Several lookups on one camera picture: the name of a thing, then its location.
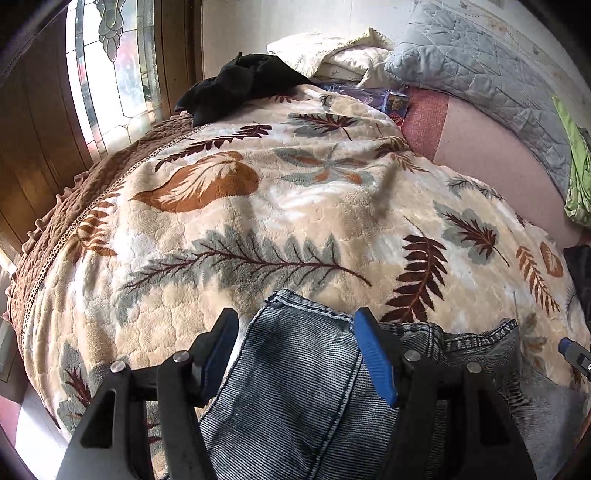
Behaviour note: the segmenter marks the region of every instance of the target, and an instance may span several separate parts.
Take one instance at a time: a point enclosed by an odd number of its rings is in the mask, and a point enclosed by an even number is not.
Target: leaf pattern
[[[310,100],[309,98],[300,98],[297,95],[272,95],[268,98],[269,100],[272,100],[275,103],[291,103],[293,101],[307,102],[308,100]]]
[[[458,213],[435,201],[433,205],[437,214],[450,225],[443,233],[444,239],[468,248],[468,257],[476,264],[488,263],[493,252],[496,252],[509,267],[509,262],[496,247],[496,227],[482,222],[472,209]]]
[[[132,275],[126,288],[159,283],[177,274],[201,279],[206,285],[219,273],[220,285],[240,287],[250,294],[261,294],[271,280],[275,289],[302,288],[308,284],[312,294],[316,294],[338,272],[371,286],[363,275],[340,264],[339,247],[332,235],[322,249],[307,238],[300,244],[293,236],[282,249],[269,238],[259,239],[254,231],[241,235],[225,225],[223,233],[209,230],[205,238],[193,241],[193,246],[194,249],[151,260]]]
[[[517,221],[521,224],[521,226],[523,228],[525,228],[525,224],[529,223],[527,220],[525,220],[519,213],[515,212],[515,217],[517,217]]]
[[[461,176],[455,177],[447,181],[447,186],[458,198],[461,198],[460,192],[462,190],[471,189],[477,190],[489,200],[494,198],[504,201],[504,198],[495,189],[487,187],[474,179],[467,179]]]
[[[68,432],[72,433],[80,422],[108,368],[108,364],[98,364],[87,373],[80,352],[64,344],[60,378],[67,398],[60,401],[56,413]]]
[[[573,390],[581,390],[583,379],[583,374],[571,365],[569,388],[572,388]]]
[[[334,113],[290,113],[291,120],[287,125],[299,125],[294,133],[296,137],[322,137],[329,132],[342,130],[350,141],[351,136],[346,127],[357,123],[358,119],[352,116],[336,115]]]
[[[335,96],[331,95],[330,93],[320,95],[320,103],[322,104],[322,108],[324,108],[325,110],[330,110],[334,101]]]
[[[86,382],[82,378],[82,373],[79,369],[74,370],[66,370],[66,374],[70,379],[66,382],[66,385],[71,386],[75,390],[75,396],[81,405],[87,409],[88,405],[90,405],[90,401],[92,400],[92,396],[90,395],[90,389]]]
[[[570,315],[573,312],[573,306],[578,302],[579,298],[577,297],[577,290],[574,285],[569,285],[566,292],[566,302],[564,304],[564,314],[566,315],[566,321],[569,323],[569,327],[571,326]]]
[[[132,200],[162,212],[191,212],[223,197],[246,196],[255,192],[259,177],[244,164],[240,153],[219,152],[196,164],[176,170],[162,186],[139,192]]]
[[[559,312],[560,306],[550,294],[548,285],[542,278],[538,269],[538,264],[530,249],[523,245],[520,246],[517,249],[515,257],[519,260],[519,270],[523,272],[523,279],[529,279],[530,293],[534,296],[536,303],[540,305],[548,315],[550,314],[550,309],[553,312]]]
[[[392,160],[398,162],[398,165],[400,165],[404,171],[409,171],[410,173],[416,173],[418,171],[430,173],[428,170],[414,164],[409,157],[409,153],[406,153],[408,150],[410,150],[410,148],[406,140],[400,137],[390,137],[388,142],[381,144],[375,149],[375,158],[389,155]]]
[[[107,194],[80,222],[76,231],[66,242],[65,256],[69,258],[72,265],[76,265],[88,250],[97,253],[101,257],[114,257],[117,255],[115,250],[107,247],[105,226],[108,223],[104,219],[113,212],[112,208],[116,206],[116,199],[120,195],[118,190],[121,188],[122,186],[119,186]]]
[[[355,185],[371,184],[374,176],[365,171],[369,166],[367,160],[356,158],[333,158],[335,149],[328,153],[326,159],[317,158],[314,154],[303,148],[275,148],[273,153],[280,159],[300,168],[312,168],[310,172],[298,172],[284,175],[283,180],[291,181],[298,185],[311,186],[316,183],[328,183],[330,181],[346,181]]]
[[[539,353],[542,353],[544,346],[548,343],[548,338],[534,334],[537,323],[538,319],[535,313],[530,313],[523,321],[520,327],[521,351],[536,369],[546,375],[546,362],[539,356]]]
[[[417,322],[426,322],[428,318],[425,307],[435,311],[429,291],[443,300],[437,283],[445,286],[442,274],[447,274],[447,270],[442,262],[447,260],[441,251],[446,248],[426,236],[408,235],[404,241],[408,243],[404,249],[410,252],[406,256],[409,263],[405,267],[405,273],[396,279],[403,285],[394,290],[398,295],[386,302],[386,305],[395,309],[386,313],[381,322],[411,323],[413,318]]]
[[[245,138],[261,138],[269,134],[272,129],[271,125],[245,125],[241,127],[235,134],[225,135],[222,137],[210,138],[209,140],[201,140],[189,145],[182,152],[169,155],[163,160],[160,160],[154,170],[158,171],[165,163],[171,163],[179,158],[188,157],[194,153],[202,152],[203,150],[211,150],[212,148],[220,148],[224,143],[232,143],[233,140],[244,140]]]
[[[542,255],[542,259],[544,260],[544,265],[546,266],[546,271],[548,274],[556,278],[561,278],[564,275],[562,262],[560,261],[558,255],[552,251],[546,242],[540,243],[540,253]]]

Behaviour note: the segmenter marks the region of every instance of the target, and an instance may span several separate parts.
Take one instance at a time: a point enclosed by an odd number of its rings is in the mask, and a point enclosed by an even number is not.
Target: orange leaf print
[[[314,179],[316,181],[325,181],[329,177],[329,175],[330,175],[329,171],[325,168],[318,175],[315,175]]]
[[[238,152],[220,152],[179,168],[161,187],[139,192],[132,199],[162,212],[191,212],[214,200],[255,192],[259,177],[241,162]]]
[[[524,246],[519,247],[515,257],[519,259],[519,269],[523,271],[523,279],[527,280],[528,276],[530,278],[528,281],[530,293],[534,296],[536,303],[548,315],[550,314],[550,309],[553,312],[559,312],[560,306],[552,297],[550,289],[543,279],[530,249]]]
[[[114,257],[115,255],[117,255],[117,252],[115,250],[112,250],[107,247],[102,247],[100,245],[89,245],[87,249],[98,253],[102,257]]]
[[[540,253],[546,265],[546,271],[553,277],[560,278],[564,275],[562,262],[560,258],[554,254],[551,248],[545,243],[540,243]]]
[[[99,220],[98,218],[95,218],[95,217],[88,217],[82,221],[84,223],[88,223],[92,226],[99,226],[99,225],[106,225],[107,224],[107,222],[104,222],[103,220]]]
[[[363,183],[363,180],[361,179],[361,176],[358,173],[347,172],[343,175],[351,183],[355,183],[356,185],[361,185]]]
[[[89,217],[93,216],[95,218],[105,218],[109,214],[107,212],[103,212],[102,210],[92,210],[91,212],[89,212],[88,215],[89,215]]]
[[[92,225],[86,225],[86,224],[82,224],[78,227],[78,230],[82,230],[83,232],[88,233],[89,235],[92,235],[93,233],[95,233],[97,231],[97,228],[95,226]]]
[[[320,166],[320,165],[324,165],[324,162],[322,160],[318,160],[318,158],[314,158],[312,156],[306,156],[306,155],[294,155],[294,158],[298,161],[303,163],[304,165],[311,165],[311,166]]]

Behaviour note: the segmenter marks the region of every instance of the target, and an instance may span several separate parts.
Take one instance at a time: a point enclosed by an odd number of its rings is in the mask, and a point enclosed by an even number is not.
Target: metal bolt
[[[409,362],[418,362],[421,359],[421,354],[416,350],[407,350],[404,352],[404,358]]]
[[[181,350],[180,352],[176,352],[173,355],[173,360],[179,364],[180,362],[184,362],[186,360],[189,360],[190,356],[191,355],[189,352],[187,352],[186,350]]]
[[[480,364],[477,364],[476,362],[469,362],[466,365],[466,368],[471,374],[479,374],[480,372],[482,372],[482,367],[480,366]]]
[[[117,360],[116,362],[113,362],[111,364],[111,371],[114,374],[118,374],[118,373],[121,373],[123,370],[125,370],[125,367],[127,367],[127,365],[125,365],[125,362],[122,362],[121,360]]]

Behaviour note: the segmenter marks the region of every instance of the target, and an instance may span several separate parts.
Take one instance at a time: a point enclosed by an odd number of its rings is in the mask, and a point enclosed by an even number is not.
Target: green cloth
[[[552,100],[569,137],[570,151],[573,154],[569,191],[566,194],[564,211],[573,222],[582,226],[591,226],[591,154],[589,146],[559,98],[553,95]]]

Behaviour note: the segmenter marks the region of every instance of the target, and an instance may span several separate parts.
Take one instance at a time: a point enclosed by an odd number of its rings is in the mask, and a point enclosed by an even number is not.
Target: brown bedspread
[[[192,128],[191,117],[188,115],[174,116],[158,124],[137,142],[94,165],[88,172],[74,177],[74,188],[66,188],[63,195],[57,195],[56,206],[35,222],[37,229],[29,232],[30,239],[22,246],[24,255],[12,276],[12,284],[7,289],[8,310],[4,319],[12,323],[19,348],[22,345],[22,323],[29,292],[65,230],[92,200],[136,162],[146,158],[157,148],[187,134]],[[50,222],[53,216],[63,220]]]

